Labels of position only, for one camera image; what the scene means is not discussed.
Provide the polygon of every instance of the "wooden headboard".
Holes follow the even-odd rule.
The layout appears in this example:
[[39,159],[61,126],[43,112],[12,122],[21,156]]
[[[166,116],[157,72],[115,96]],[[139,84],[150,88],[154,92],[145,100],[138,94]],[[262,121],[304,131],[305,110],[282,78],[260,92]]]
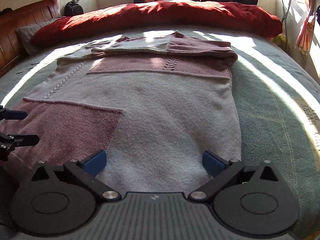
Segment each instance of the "wooden headboard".
[[0,16],[0,77],[27,56],[16,29],[59,17],[52,0],[43,0]]

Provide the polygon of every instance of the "silver bolt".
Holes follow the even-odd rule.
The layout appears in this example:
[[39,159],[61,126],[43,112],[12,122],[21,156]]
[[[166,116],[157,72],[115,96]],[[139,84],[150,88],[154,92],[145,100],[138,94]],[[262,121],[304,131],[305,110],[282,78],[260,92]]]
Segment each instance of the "silver bolt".
[[202,191],[195,191],[190,194],[193,199],[205,199],[207,197],[206,193]]
[[118,192],[115,192],[113,190],[106,191],[102,194],[102,196],[106,199],[115,199],[119,196]]

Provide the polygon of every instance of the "red blanket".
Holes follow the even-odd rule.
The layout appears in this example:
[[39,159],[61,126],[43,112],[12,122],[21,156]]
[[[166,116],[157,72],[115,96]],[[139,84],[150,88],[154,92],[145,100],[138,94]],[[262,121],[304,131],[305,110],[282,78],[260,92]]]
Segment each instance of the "red blanket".
[[31,42],[39,47],[49,47],[106,31],[169,24],[225,28],[266,38],[282,33],[278,17],[256,5],[177,0],[123,4],[64,17],[40,29]]

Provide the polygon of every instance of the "bed sheet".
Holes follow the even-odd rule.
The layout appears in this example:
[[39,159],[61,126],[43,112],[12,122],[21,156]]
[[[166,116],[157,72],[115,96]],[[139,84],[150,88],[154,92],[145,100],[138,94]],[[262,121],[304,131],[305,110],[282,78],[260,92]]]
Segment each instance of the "bed sheet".
[[278,167],[301,206],[295,226],[300,239],[319,229],[320,86],[267,39],[207,27],[165,26],[72,41],[26,59],[0,78],[0,101],[13,108],[26,93],[45,81],[60,57],[82,57],[89,54],[92,45],[123,36],[146,36],[152,41],[175,30],[187,36],[231,42],[238,54],[231,71],[242,134],[242,160],[257,165],[268,159]]

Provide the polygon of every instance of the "ribbed gray panel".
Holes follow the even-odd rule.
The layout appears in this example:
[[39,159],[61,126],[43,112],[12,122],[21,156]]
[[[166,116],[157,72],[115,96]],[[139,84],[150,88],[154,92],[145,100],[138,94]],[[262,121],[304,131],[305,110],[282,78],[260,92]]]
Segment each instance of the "ribbed gray panel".
[[[18,234],[12,240],[42,238]],[[222,227],[207,206],[187,201],[181,193],[128,193],[118,203],[102,205],[87,225],[47,240],[248,240]],[[278,240],[293,240],[284,235]]]

